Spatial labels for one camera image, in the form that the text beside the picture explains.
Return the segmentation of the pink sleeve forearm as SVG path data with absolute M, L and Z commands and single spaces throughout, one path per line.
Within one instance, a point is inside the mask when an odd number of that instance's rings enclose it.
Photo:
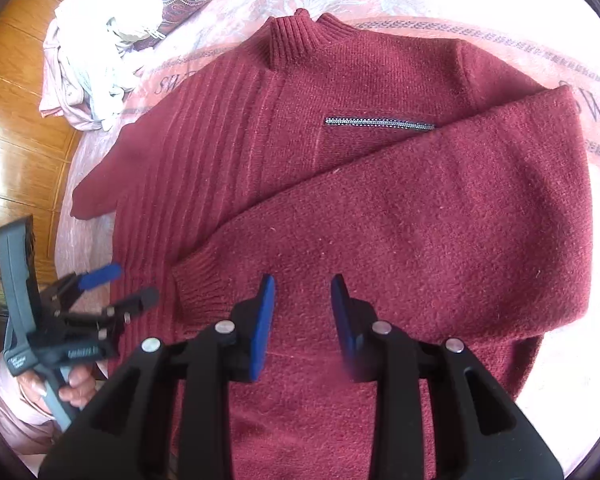
M 52 415 L 32 403 L 0 354 L 0 434 L 19 455 L 46 454 L 60 436 Z

